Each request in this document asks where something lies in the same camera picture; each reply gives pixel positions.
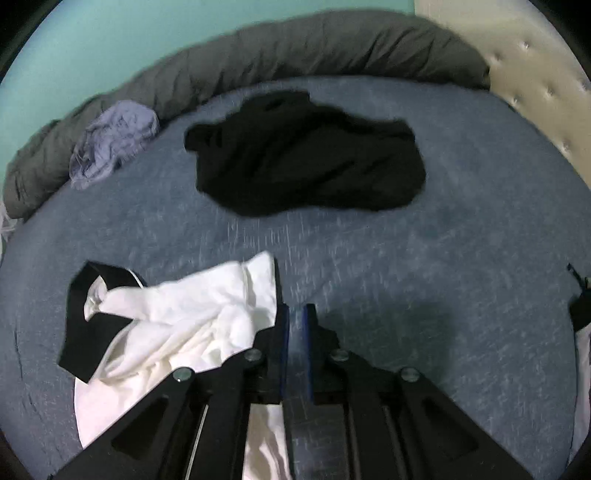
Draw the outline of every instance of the beige headboard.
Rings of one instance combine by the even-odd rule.
[[[591,187],[591,83],[546,18],[527,0],[415,0],[474,45],[491,66],[491,91],[534,123]]]

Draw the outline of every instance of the fitted sheet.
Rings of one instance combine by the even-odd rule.
[[[240,218],[195,189],[183,136],[245,95],[405,119],[424,191],[379,213],[307,208]],[[148,285],[269,250],[291,306],[285,417],[297,479],[344,476],[342,413],[305,392],[301,308],[377,367],[414,365],[536,479],[556,479],[573,436],[576,359],[566,264],[591,260],[591,193],[534,126],[486,92],[370,77],[286,80],[214,98],[133,162],[68,184],[15,233],[0,268],[0,427],[35,479],[80,450],[70,374],[56,365],[67,286],[86,260]]]

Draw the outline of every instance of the teal wall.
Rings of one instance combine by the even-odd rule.
[[[162,56],[241,25],[330,8],[413,12],[413,0],[63,0],[0,83],[0,180],[40,127]]]

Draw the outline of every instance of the silver bolt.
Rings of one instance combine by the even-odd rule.
[[[187,381],[189,378],[191,378],[191,375],[193,375],[193,370],[191,370],[189,367],[177,368],[173,372],[173,378],[177,382]]]
[[[349,352],[342,348],[336,348],[330,353],[330,357],[335,362],[346,362],[349,359]]]
[[[421,378],[421,374],[418,372],[416,368],[413,367],[405,367],[400,372],[400,376],[405,382],[415,383]]]
[[[251,348],[244,353],[244,358],[249,362],[258,362],[262,358],[262,352],[258,348]]]

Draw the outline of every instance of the crumpled purple garment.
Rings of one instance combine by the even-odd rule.
[[[74,147],[72,187],[84,190],[107,178],[142,151],[159,129],[152,109],[131,100],[117,102],[86,128]]]

